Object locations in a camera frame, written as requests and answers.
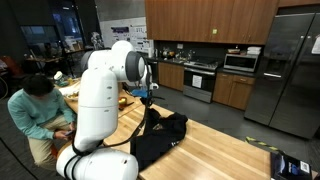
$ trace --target refrigerator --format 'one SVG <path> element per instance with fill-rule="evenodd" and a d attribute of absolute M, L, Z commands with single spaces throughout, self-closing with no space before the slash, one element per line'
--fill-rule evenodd
<path fill-rule="evenodd" d="M 320 14 L 274 17 L 244 117 L 314 136 L 320 126 Z"/>

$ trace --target black jacket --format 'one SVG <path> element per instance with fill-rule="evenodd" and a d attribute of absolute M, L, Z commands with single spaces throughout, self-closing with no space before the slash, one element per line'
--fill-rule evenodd
<path fill-rule="evenodd" d="M 149 109 L 143 135 L 131 140 L 130 153 L 142 171 L 177 145 L 186 134 L 188 118 L 179 113 L 163 118 L 155 109 Z"/>

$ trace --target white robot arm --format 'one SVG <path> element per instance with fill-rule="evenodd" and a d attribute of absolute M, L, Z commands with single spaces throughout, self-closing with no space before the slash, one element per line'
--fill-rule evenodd
<path fill-rule="evenodd" d="M 111 50 L 94 51 L 81 78 L 77 132 L 73 145 L 60 154 L 57 171 L 66 179 L 130 180 L 138 175 L 134 156 L 111 148 L 96 148 L 118 125 L 117 82 L 139 81 L 145 62 L 127 41 Z"/>

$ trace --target whiteboard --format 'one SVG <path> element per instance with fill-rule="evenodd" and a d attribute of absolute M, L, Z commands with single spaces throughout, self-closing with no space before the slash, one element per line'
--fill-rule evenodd
<path fill-rule="evenodd" d="M 129 41 L 136 51 L 144 53 L 154 47 L 153 40 L 147 39 L 145 17 L 101 21 L 100 28 L 105 47 L 112 47 L 118 40 Z"/>

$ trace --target dark hair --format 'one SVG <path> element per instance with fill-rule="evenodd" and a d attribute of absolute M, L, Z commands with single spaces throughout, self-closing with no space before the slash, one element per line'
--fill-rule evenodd
<path fill-rule="evenodd" d="M 22 88 L 29 95 L 43 96 L 50 93 L 54 85 L 43 75 L 30 75 L 23 79 Z"/>

